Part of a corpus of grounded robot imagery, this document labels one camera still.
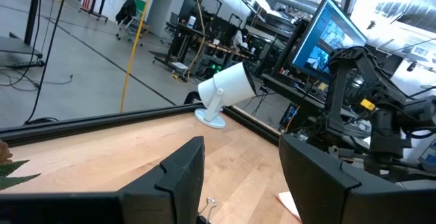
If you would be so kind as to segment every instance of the duct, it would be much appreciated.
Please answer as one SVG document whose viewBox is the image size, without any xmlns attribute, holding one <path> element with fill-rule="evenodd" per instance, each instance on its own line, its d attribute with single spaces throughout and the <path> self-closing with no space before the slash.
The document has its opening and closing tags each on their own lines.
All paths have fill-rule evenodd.
<svg viewBox="0 0 436 224">
<path fill-rule="evenodd" d="M 274 0 L 284 5 L 296 8 L 302 12 L 314 15 L 318 4 L 309 0 Z"/>
<path fill-rule="evenodd" d="M 432 31 L 436 33 L 435 0 L 389 0 L 379 2 L 376 14 L 383 14 L 387 18 L 397 19 L 399 22 Z"/>
</svg>

